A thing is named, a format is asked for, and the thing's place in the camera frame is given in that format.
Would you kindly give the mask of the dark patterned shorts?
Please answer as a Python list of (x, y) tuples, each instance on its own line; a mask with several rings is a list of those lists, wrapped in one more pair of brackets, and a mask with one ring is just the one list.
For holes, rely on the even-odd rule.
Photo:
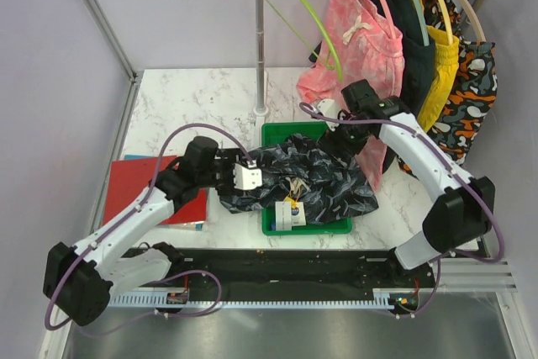
[(307, 224), (322, 225), (378, 209), (375, 193), (357, 162), (341, 161), (306, 135), (250, 151), (261, 168), (262, 185), (251, 191), (221, 196), (232, 214), (273, 208), (291, 197), (303, 204)]

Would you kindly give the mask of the white blue price tag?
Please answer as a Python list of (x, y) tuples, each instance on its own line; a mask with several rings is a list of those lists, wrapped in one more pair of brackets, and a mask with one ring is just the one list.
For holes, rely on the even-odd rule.
[(291, 231), (293, 227), (305, 226), (303, 203), (292, 199), (275, 203), (276, 231)]

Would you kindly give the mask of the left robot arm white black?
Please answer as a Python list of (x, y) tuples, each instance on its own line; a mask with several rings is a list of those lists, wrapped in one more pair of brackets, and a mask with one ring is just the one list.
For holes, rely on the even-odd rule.
[(200, 190), (241, 189), (247, 170), (255, 166), (246, 150), (221, 149), (205, 136), (191, 140), (183, 155), (157, 160), (154, 176), (120, 213), (75, 245), (60, 242), (50, 249), (43, 284), (50, 308), (60, 309), (76, 325), (89, 325), (117, 295), (164, 277), (172, 264), (169, 245), (134, 258), (124, 253)]

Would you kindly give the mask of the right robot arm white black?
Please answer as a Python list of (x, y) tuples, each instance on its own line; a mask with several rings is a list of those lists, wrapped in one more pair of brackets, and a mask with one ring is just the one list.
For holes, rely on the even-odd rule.
[(413, 270), (492, 229), (493, 183), (456, 164), (400, 98), (381, 99), (366, 80), (352, 83), (341, 94), (343, 106), (327, 98), (315, 107), (328, 125), (322, 144), (349, 160), (366, 150), (368, 141), (381, 141), (408, 165), (432, 201), (422, 230), (394, 248), (396, 268)]

